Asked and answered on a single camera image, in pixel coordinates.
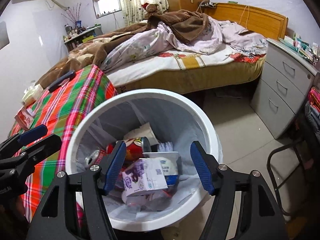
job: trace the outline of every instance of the red santa hat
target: red santa hat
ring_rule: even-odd
[[[149,3],[145,3],[145,4],[142,4],[142,7],[145,9],[145,10],[147,10],[147,7],[149,6],[150,4]]]

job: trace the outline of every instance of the purple carton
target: purple carton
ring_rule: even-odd
[[[167,189],[167,182],[158,159],[141,158],[122,172],[126,196],[138,196]]]

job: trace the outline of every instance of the floor tile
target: floor tile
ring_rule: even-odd
[[[206,95],[204,112],[219,136],[225,164],[241,159],[273,140],[249,103],[247,98],[217,98],[210,92]]]
[[[236,205],[234,205],[232,217],[231,217],[231,222],[230,222],[230,226],[229,226],[229,231],[228,231],[226,239],[231,239],[231,238],[235,237],[235,233],[236,233],[236,229],[237,229],[237,225],[238,225],[238,218],[239,218],[239,216],[238,216],[238,212],[236,210]]]
[[[243,173],[250,173],[252,170],[260,171],[265,181],[271,188],[272,193],[274,194],[271,179],[267,171],[267,158],[272,150],[281,147],[284,143],[288,143],[288,141],[282,140],[280,142],[273,140],[257,151],[229,164],[229,167],[234,171]],[[291,149],[287,149],[283,152],[279,152],[273,155],[271,159],[271,167],[275,174],[276,182],[278,185],[294,170],[297,164],[298,161],[295,157],[294,151]],[[304,187],[301,188],[301,180],[303,180],[301,172],[296,171],[292,179],[289,179],[290,184],[288,181],[280,189],[280,196],[284,209],[287,208],[287,210],[290,210],[293,206],[296,206],[297,203],[299,203],[299,200],[303,199],[305,190]],[[299,192],[294,186],[300,187],[302,192]],[[241,194],[239,192],[236,192],[235,206],[238,212],[240,207],[240,197]]]
[[[181,231],[182,239],[184,240],[198,240],[208,216],[211,211],[214,197],[211,197],[202,207],[194,209],[184,220],[180,222],[179,230]],[[229,231],[226,239],[231,239],[235,236],[238,223],[238,213],[234,206],[229,226]]]

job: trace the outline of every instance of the metal screw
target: metal screw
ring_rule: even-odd
[[[57,177],[58,177],[58,178],[62,178],[65,174],[66,174],[66,173],[65,173],[64,171],[59,171],[59,172],[57,173]]]
[[[219,170],[225,171],[227,168],[228,168],[228,166],[225,165],[225,164],[220,164],[219,165]]]
[[[252,175],[255,176],[255,177],[259,177],[261,174],[260,174],[259,171],[253,171]]]
[[[90,167],[90,170],[91,171],[97,171],[99,169],[99,166],[98,165],[92,165],[91,167]]]

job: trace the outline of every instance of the bed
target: bed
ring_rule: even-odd
[[[239,4],[218,3],[215,8],[206,8],[204,12],[216,20],[234,21],[247,26],[248,30],[276,40],[284,38],[288,24],[288,18],[285,16]],[[118,93],[142,88],[158,88],[186,94],[253,81],[260,76],[265,59],[264,57],[224,58],[217,63],[214,57],[216,53],[207,56],[170,50],[136,61],[134,64],[126,64],[116,71],[107,73],[107,76]]]

